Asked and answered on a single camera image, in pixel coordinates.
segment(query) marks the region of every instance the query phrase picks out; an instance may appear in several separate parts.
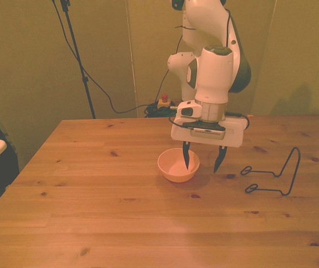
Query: orange bowl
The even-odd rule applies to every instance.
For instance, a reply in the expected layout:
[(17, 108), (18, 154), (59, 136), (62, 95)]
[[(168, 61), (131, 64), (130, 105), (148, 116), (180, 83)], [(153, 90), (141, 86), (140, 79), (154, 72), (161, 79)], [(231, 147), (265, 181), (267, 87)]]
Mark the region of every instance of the orange bowl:
[(164, 151), (158, 157), (158, 167), (166, 179), (175, 183), (190, 180), (199, 168), (199, 157), (189, 150), (189, 169), (185, 165), (182, 148), (172, 148)]

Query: wood knot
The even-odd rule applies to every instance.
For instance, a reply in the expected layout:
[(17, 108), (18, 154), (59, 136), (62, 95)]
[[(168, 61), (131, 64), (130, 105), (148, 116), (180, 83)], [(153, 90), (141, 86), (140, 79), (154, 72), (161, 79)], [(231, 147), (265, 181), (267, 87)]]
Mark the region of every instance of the wood knot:
[(307, 133), (304, 133), (304, 132), (301, 132), (302, 136), (304, 137), (310, 137), (311, 135), (307, 134)]
[(227, 174), (226, 177), (227, 177), (228, 179), (233, 179), (233, 178), (236, 177), (236, 175), (235, 175), (235, 174)]
[(191, 198), (200, 198), (200, 195), (197, 195), (197, 194), (191, 194)]
[(136, 198), (125, 198), (124, 199), (124, 201), (126, 201), (126, 202), (134, 202), (136, 200), (137, 200)]
[(90, 253), (90, 248), (86, 247), (83, 250), (81, 250), (80, 256), (85, 256), (86, 254)]
[(264, 154), (267, 154), (267, 153), (268, 153), (265, 149), (263, 149), (263, 148), (261, 148), (261, 147), (259, 147), (259, 146), (254, 146), (254, 149), (256, 149), (256, 150), (258, 150), (259, 152), (262, 152), (262, 153), (264, 153)]

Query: black wire stand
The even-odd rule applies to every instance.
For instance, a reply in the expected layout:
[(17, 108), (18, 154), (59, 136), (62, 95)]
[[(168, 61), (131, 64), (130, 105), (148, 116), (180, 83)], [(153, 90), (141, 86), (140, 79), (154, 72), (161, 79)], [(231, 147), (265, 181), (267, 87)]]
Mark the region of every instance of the black wire stand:
[(288, 190), (287, 193), (283, 193), (283, 192), (282, 192), (281, 190), (279, 190), (279, 189), (259, 188), (259, 186), (258, 186), (256, 183), (253, 183), (253, 184), (251, 184), (249, 187), (247, 187), (247, 188), (245, 189), (245, 192), (248, 193), (248, 194), (251, 194), (251, 193), (254, 192), (254, 191), (280, 192), (281, 195), (283, 195), (283, 196), (288, 196), (288, 195), (291, 193), (291, 190), (292, 190), (292, 187), (293, 187), (293, 184), (294, 184), (294, 180), (295, 180), (296, 175), (297, 175), (297, 171), (298, 171), (298, 167), (299, 167), (299, 162), (300, 162), (300, 160), (301, 160), (301, 152), (300, 152), (300, 150), (299, 150), (298, 147), (292, 148), (292, 150), (291, 150), (291, 152), (290, 152), (290, 154), (289, 154), (289, 156), (288, 156), (286, 162), (284, 163), (284, 165), (283, 165), (283, 167), (282, 167), (282, 169), (281, 169), (280, 174), (275, 174), (275, 173), (272, 172), (272, 171), (253, 170), (253, 167), (252, 167), (252, 166), (247, 166), (247, 167), (245, 167), (245, 168), (240, 172), (240, 174), (241, 174), (242, 176), (245, 176), (245, 175), (247, 175), (248, 173), (271, 173), (271, 174), (274, 175), (275, 178), (278, 178), (278, 177), (280, 177), (280, 176), (282, 175), (284, 169), (285, 169), (286, 166), (287, 166), (287, 163), (288, 163), (289, 159), (291, 158), (291, 156), (292, 156), (292, 154), (293, 154), (293, 152), (294, 152), (295, 150), (297, 150), (297, 152), (298, 152), (298, 160), (297, 160), (296, 169), (295, 169), (294, 174), (293, 174), (291, 186), (290, 186), (290, 188), (289, 188), (289, 190)]

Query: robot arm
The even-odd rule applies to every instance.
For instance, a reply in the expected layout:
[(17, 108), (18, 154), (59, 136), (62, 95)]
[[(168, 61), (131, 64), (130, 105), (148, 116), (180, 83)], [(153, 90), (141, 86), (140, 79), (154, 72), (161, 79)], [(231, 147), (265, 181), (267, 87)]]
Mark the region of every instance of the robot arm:
[[(224, 0), (185, 0), (183, 41), (193, 52), (180, 52), (168, 60), (169, 70), (182, 82), (183, 97), (172, 138), (184, 144), (242, 144), (246, 120), (225, 117), (225, 112), (228, 92), (242, 91), (250, 82), (251, 70), (224, 4)], [(177, 10), (183, 5), (184, 0), (172, 0)], [(215, 37), (218, 43), (210, 44), (208, 36)]]

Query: green wall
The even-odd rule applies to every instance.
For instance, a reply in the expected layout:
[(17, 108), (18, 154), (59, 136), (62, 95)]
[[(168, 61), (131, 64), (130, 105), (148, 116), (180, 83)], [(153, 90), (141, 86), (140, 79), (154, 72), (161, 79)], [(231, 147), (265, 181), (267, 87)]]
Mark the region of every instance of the green wall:
[[(60, 1), (56, 0), (68, 29)], [(135, 107), (125, 0), (71, 0), (69, 14), (82, 63), (119, 111)], [(98, 118), (117, 115), (89, 88)], [(51, 0), (0, 1), (0, 120), (23, 168), (62, 119), (92, 118), (79, 65)]]
[(319, 114), (319, 1), (277, 0), (253, 114)]

